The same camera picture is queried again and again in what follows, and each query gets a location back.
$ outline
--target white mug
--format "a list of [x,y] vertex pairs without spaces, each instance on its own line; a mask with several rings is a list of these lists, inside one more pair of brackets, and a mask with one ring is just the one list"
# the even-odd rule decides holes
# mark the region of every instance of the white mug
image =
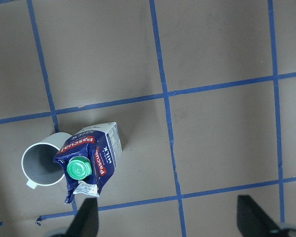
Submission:
[[40,186],[51,186],[60,182],[64,172],[59,164],[53,162],[56,153],[71,135],[58,132],[29,146],[22,156],[22,170],[28,178],[26,183],[32,189]]

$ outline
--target green screw cap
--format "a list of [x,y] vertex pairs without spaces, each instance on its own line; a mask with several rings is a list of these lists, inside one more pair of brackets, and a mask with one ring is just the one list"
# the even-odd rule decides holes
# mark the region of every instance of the green screw cap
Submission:
[[90,161],[86,157],[71,158],[67,165],[67,172],[73,179],[82,180],[92,174]]

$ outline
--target tiled floor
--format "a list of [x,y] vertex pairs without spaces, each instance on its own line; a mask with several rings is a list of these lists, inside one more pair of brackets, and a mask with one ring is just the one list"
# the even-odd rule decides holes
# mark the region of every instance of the tiled floor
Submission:
[[0,4],[0,236],[70,224],[66,181],[28,188],[22,154],[107,121],[100,237],[240,236],[238,194],[296,225],[296,0]]

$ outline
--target floor tile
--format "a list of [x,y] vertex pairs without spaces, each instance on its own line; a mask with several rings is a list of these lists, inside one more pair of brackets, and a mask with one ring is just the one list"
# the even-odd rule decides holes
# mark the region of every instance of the floor tile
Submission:
[[99,213],[98,237],[179,237],[178,202],[168,201]]
[[34,7],[57,109],[162,92],[148,1]]
[[296,226],[296,182],[284,184],[285,222]]
[[[122,156],[104,186],[99,205],[176,195],[162,99],[58,116],[61,131],[76,133],[83,127],[116,121]],[[82,203],[85,195],[76,195]]]
[[278,72],[296,72],[296,0],[273,4]]
[[272,74],[267,1],[156,0],[169,90]]
[[26,1],[0,4],[0,119],[48,111]]
[[275,221],[280,220],[278,185],[184,199],[186,236],[242,235],[237,228],[237,196],[250,195]]
[[272,82],[170,98],[183,193],[278,178]]
[[53,130],[51,118],[0,125],[0,221],[34,222],[39,215],[72,210],[70,204],[64,204],[65,180],[33,190],[26,185],[21,167],[25,149],[51,135]]
[[284,177],[296,176],[296,78],[280,80]]

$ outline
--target red logo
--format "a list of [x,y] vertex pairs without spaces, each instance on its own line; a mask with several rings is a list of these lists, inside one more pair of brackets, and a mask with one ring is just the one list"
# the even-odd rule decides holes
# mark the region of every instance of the red logo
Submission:
[[100,148],[99,147],[97,147],[97,149],[95,151],[94,158],[95,158],[95,161],[97,162],[100,175],[101,176],[105,175],[107,173],[107,169],[105,169],[105,166],[104,166],[102,159],[100,157]]
[[77,147],[77,146],[79,146],[81,144],[84,144],[84,143],[92,143],[92,144],[94,144],[95,143],[95,138],[92,137],[92,136],[83,137],[83,138],[79,139],[78,141],[72,142],[69,145],[66,145],[66,146],[62,147],[61,150],[58,153],[60,154],[60,153],[66,152],[67,150],[69,150],[71,148],[74,148],[74,147]]

